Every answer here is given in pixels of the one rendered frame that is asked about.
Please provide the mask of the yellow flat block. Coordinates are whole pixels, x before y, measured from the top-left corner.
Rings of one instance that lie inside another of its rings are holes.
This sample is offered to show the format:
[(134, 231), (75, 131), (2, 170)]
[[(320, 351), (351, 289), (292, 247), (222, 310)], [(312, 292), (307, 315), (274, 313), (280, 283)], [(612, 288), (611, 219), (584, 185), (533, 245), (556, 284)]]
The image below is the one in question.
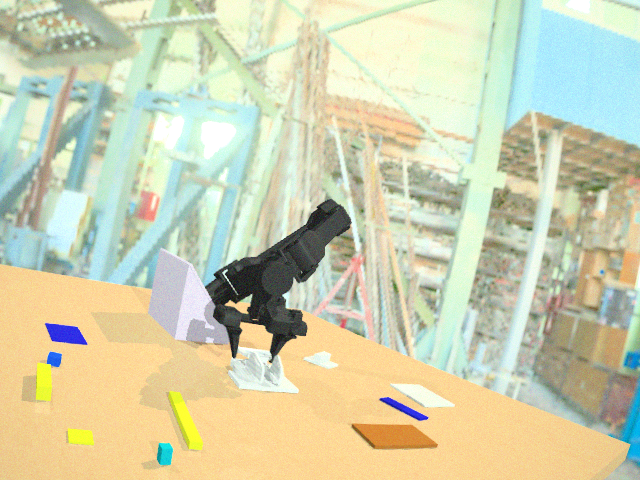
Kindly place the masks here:
[(89, 430), (68, 428), (68, 440), (73, 444), (94, 445), (93, 434)]

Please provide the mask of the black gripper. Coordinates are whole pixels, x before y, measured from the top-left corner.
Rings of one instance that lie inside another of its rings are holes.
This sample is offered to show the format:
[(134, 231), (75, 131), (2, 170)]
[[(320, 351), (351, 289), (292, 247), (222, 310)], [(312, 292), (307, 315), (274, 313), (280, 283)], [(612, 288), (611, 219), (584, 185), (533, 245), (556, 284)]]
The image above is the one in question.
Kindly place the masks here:
[[(269, 295), (269, 296), (272, 296), (271, 301), (278, 302), (280, 297), (284, 297), (282, 295), (272, 295), (268, 293), (263, 286), (258, 285), (256, 283), (255, 283), (255, 286), (251, 288), (251, 292), (253, 294), (252, 294), (250, 306), (247, 309), (249, 313), (242, 313), (238, 309), (236, 309), (234, 306), (221, 305), (221, 304), (218, 304), (215, 307), (215, 310), (213, 313), (213, 317), (220, 324), (226, 327), (228, 338), (230, 339), (231, 353), (232, 353), (233, 359), (236, 359), (237, 357), (237, 350), (238, 350), (240, 335), (242, 334), (241, 332), (243, 331), (243, 329), (240, 328), (240, 324), (249, 323), (249, 324), (264, 326), (261, 319), (256, 319), (254, 317), (256, 309), (260, 304), (260, 302), (262, 301), (262, 299), (265, 297), (265, 295)], [(272, 359), (269, 362), (272, 363), (274, 361), (275, 355), (277, 355), (280, 352), (280, 350), (283, 348), (283, 346), (287, 342), (293, 339), (297, 339), (296, 336), (305, 337), (307, 333), (307, 329), (308, 329), (307, 324), (304, 321), (302, 321), (300, 327), (298, 327), (297, 329), (291, 328), (291, 331), (288, 335), (273, 334), (271, 344), (270, 344), (270, 348), (271, 348), (270, 353), (272, 355)]]

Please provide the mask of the yellow rectangular block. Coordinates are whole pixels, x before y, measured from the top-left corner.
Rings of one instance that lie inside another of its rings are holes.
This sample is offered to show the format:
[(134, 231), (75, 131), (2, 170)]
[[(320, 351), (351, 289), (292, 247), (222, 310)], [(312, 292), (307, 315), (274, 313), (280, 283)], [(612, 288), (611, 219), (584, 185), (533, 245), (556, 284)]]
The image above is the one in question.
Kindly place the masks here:
[(51, 365), (37, 363), (36, 400), (51, 401)]

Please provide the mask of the blue flat bar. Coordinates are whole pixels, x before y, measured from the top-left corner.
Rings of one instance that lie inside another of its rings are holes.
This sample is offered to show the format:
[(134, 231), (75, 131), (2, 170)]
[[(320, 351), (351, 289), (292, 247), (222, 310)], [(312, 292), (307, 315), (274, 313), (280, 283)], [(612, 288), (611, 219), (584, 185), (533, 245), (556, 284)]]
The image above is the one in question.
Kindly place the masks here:
[(429, 417), (427, 417), (426, 415), (421, 414), (420, 412), (415, 411), (414, 409), (409, 408), (408, 406), (403, 405), (402, 403), (399, 403), (396, 400), (392, 400), (390, 397), (381, 397), (379, 398), (380, 401), (387, 403), (387, 405), (394, 407), (395, 409), (398, 409), (399, 411), (410, 415), (412, 418), (416, 418), (416, 420), (421, 421), (421, 420), (425, 420), (428, 419)]

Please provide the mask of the orange flat plate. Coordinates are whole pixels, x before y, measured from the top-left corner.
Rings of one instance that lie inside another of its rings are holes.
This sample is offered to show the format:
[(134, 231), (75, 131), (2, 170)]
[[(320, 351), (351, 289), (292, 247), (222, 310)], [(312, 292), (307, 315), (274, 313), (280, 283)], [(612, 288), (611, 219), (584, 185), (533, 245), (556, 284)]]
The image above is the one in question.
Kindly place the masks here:
[(430, 448), (438, 444), (413, 424), (358, 424), (352, 428), (374, 449)]

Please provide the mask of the small cyan block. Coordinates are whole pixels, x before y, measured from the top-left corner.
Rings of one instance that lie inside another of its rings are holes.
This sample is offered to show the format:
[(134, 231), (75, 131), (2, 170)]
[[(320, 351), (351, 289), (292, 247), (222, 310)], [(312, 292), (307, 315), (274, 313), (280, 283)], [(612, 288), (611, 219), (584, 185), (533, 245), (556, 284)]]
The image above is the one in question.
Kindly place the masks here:
[(170, 443), (159, 443), (157, 461), (160, 465), (171, 465), (173, 448)]

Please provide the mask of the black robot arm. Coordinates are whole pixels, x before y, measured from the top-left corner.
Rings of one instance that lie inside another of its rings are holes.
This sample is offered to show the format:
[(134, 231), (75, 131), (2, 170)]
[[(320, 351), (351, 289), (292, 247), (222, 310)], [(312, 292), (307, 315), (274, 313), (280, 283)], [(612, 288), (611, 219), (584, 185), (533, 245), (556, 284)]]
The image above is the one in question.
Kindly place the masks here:
[[(216, 279), (205, 286), (214, 306), (225, 305), (229, 300), (238, 304), (252, 294), (255, 283), (272, 295), (285, 295), (293, 285), (293, 278), (299, 284), (311, 277), (325, 256), (325, 246), (350, 229), (351, 224), (351, 218), (341, 204), (333, 199), (324, 201), (304, 226), (259, 256), (235, 260), (215, 272)], [(224, 274), (239, 295), (223, 275), (226, 269)], [(266, 332), (288, 335), (291, 328), (300, 327), (302, 311), (287, 309), (284, 297), (278, 302), (271, 298), (265, 295), (254, 315), (262, 320)]]

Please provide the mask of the yellow long bar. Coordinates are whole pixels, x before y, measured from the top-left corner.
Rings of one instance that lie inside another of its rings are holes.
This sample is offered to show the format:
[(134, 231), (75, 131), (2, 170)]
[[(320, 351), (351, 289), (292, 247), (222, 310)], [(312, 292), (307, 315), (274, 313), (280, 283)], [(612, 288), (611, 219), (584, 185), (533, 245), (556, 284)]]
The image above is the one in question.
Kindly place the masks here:
[(202, 450), (203, 441), (186, 408), (180, 392), (169, 392), (168, 398), (173, 407), (180, 429), (189, 449)]

